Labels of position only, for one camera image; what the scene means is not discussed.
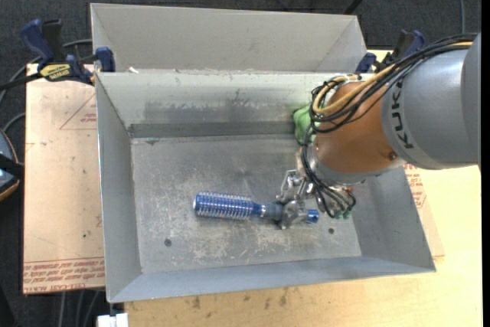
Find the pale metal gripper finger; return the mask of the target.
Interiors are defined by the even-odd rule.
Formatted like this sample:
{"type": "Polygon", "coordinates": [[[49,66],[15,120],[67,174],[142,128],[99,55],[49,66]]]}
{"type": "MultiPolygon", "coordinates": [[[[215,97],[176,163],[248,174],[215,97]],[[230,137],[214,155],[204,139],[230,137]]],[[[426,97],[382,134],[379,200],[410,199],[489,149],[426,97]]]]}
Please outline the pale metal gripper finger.
{"type": "Polygon", "coordinates": [[[289,229],[294,224],[305,221],[307,217],[308,212],[305,208],[298,205],[284,205],[278,225],[282,230],[289,229]]]}
{"type": "Polygon", "coordinates": [[[296,208],[302,208],[302,199],[298,194],[293,195],[277,195],[274,204],[282,206],[295,206],[296,208]]]}

